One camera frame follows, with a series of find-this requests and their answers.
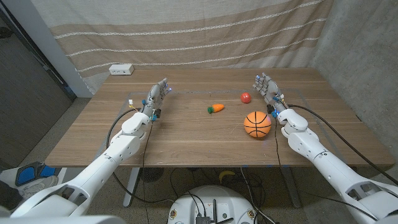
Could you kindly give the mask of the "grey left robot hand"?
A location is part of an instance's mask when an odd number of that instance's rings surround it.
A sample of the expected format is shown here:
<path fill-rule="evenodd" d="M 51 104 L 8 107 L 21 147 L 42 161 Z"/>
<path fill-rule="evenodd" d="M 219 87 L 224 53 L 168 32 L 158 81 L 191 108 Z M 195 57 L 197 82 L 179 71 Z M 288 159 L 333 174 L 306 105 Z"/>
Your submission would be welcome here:
<path fill-rule="evenodd" d="M 164 78 L 155 84 L 148 92 L 147 98 L 143 103 L 141 113 L 144 113 L 153 121 L 160 118 L 162 111 L 160 107 L 166 95 L 171 91 L 167 82 L 168 79 Z"/>

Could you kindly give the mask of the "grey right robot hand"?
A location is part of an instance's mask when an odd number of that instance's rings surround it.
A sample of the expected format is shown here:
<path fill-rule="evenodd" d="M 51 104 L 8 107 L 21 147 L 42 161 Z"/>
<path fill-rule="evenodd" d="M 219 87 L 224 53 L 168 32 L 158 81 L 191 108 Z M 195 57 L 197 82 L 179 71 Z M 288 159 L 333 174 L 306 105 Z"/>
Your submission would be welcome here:
<path fill-rule="evenodd" d="M 256 75 L 253 88 L 263 97 L 269 113 L 271 113 L 271 108 L 275 114 L 289 108 L 276 82 L 265 73 Z"/>

